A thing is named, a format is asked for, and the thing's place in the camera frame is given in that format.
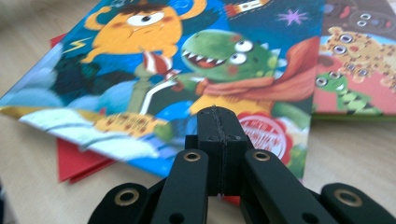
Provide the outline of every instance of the starburst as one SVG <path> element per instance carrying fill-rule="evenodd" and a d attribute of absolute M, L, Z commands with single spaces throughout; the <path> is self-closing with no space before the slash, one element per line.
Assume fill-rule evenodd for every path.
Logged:
<path fill-rule="evenodd" d="M 288 26 L 290 26 L 292 23 L 297 23 L 301 25 L 303 21 L 308 20 L 306 17 L 306 13 L 299 13 L 299 10 L 293 12 L 291 9 L 288 10 L 288 14 L 278 14 L 279 21 L 287 21 Z"/>

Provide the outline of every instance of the dinosaur illustration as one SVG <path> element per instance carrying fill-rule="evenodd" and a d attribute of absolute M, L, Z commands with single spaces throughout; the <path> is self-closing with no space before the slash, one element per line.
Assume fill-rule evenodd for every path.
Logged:
<path fill-rule="evenodd" d="M 337 109 L 346 110 L 348 115 L 354 114 L 382 114 L 371 105 L 371 98 L 347 87 L 347 78 L 339 72 L 328 72 L 317 76 L 316 85 L 324 91 L 335 92 L 337 95 Z"/>
<path fill-rule="evenodd" d="M 288 67 L 278 77 L 278 55 L 240 34 L 203 30 L 192 35 L 182 47 L 182 60 L 202 81 L 177 76 L 184 89 L 201 97 L 190 107 L 194 116 L 201 108 L 217 105 L 230 108 L 236 115 L 247 111 L 266 113 L 273 118 L 287 117 L 299 128 L 308 127 L 310 116 L 283 102 L 295 102 L 312 95 L 318 38 L 294 45 L 288 51 Z M 170 140 L 185 120 L 173 120 L 157 126 L 154 132 Z"/>
<path fill-rule="evenodd" d="M 177 41 L 183 34 L 182 21 L 196 17 L 206 8 L 206 0 L 194 0 L 191 9 L 183 15 L 163 4 L 141 1 L 125 6 L 110 22 L 102 24 L 98 17 L 111 11 L 102 7 L 92 13 L 85 28 L 99 31 L 92 50 L 82 63 L 91 63 L 99 54 L 131 54 L 144 50 L 160 50 L 171 58 L 177 52 Z"/>

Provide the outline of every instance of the wooden table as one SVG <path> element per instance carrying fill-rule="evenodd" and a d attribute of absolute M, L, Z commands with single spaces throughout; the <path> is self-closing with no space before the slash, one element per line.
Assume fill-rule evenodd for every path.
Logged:
<path fill-rule="evenodd" d="M 390 0 L 394 8 L 396 0 Z M 94 0 L 0 2 L 0 95 L 70 30 Z M 159 178 L 116 163 L 76 184 L 58 183 L 55 139 L 0 116 L 0 178 L 20 223 L 84 223 L 118 184 L 147 187 Z M 304 184 L 318 192 L 343 182 L 363 190 L 396 216 L 396 125 L 391 122 L 312 123 Z M 242 223 L 239 209 L 211 199 L 208 223 Z"/>

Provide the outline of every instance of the spotted animal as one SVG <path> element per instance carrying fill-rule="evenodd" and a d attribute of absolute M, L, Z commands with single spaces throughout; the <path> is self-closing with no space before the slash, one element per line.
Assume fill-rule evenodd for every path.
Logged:
<path fill-rule="evenodd" d="M 341 27 L 332 27 L 329 32 L 332 35 L 320 50 L 339 59 L 343 63 L 339 71 L 353 76 L 354 81 L 363 82 L 375 72 L 386 77 L 396 75 L 396 45 L 381 44 L 369 35 L 343 31 Z"/>

